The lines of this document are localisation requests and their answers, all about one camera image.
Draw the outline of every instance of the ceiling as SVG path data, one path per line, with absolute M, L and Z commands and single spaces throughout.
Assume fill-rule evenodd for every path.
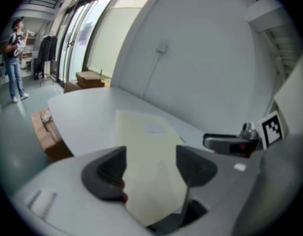
M 271 42 L 271 53 L 280 62 L 285 77 L 288 78 L 303 51 L 303 42 L 292 24 L 265 30 Z
M 1 34 L 1 41 L 7 40 L 9 36 L 13 33 L 12 31 L 12 23 L 16 18 L 11 18 L 6 25 L 4 31 Z M 38 33 L 44 25 L 48 22 L 46 19 L 41 18 L 31 18 L 31 17 L 25 17 L 24 20 L 24 27 L 22 31 L 24 32 L 26 29 L 29 29 L 30 31 L 33 31 L 35 33 Z

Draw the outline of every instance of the white sneaker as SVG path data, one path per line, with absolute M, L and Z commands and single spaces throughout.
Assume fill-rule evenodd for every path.
M 29 94 L 28 93 L 24 93 L 24 95 L 22 97 L 20 97 L 20 99 L 23 100 L 23 99 L 26 99 L 28 97 L 29 97 Z
M 14 96 L 14 98 L 12 99 L 12 102 L 13 102 L 13 103 L 17 103 L 17 102 L 18 102 L 18 99 Z

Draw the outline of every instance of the cardboard box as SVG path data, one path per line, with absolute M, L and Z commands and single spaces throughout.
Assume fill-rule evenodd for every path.
M 43 123 L 41 116 L 49 109 L 45 108 L 31 115 L 35 133 L 39 139 L 42 149 L 53 162 L 72 157 L 72 153 L 62 140 L 53 120 Z
M 83 84 L 101 82 L 101 77 L 91 71 L 76 73 L 76 77 L 77 80 Z
M 83 89 L 93 89 L 93 88 L 103 88 L 105 86 L 104 82 L 95 82 L 95 83 L 82 83 L 80 81 L 77 82 L 77 85 Z
M 81 90 L 82 88 L 77 85 L 77 81 L 68 81 L 65 84 L 64 93 Z

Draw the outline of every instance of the floor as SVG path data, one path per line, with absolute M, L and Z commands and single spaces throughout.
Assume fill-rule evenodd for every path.
M 0 86 L 0 182 L 12 195 L 50 164 L 36 137 L 31 114 L 47 107 L 47 101 L 63 93 L 58 84 L 23 78 L 28 99 L 11 103 L 8 83 Z

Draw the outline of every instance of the jeans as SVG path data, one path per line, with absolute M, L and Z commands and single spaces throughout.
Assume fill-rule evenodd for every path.
M 10 97 L 15 97 L 15 77 L 20 97 L 24 96 L 22 73 L 20 70 L 19 58 L 12 58 L 5 60 L 5 66 L 9 78 Z

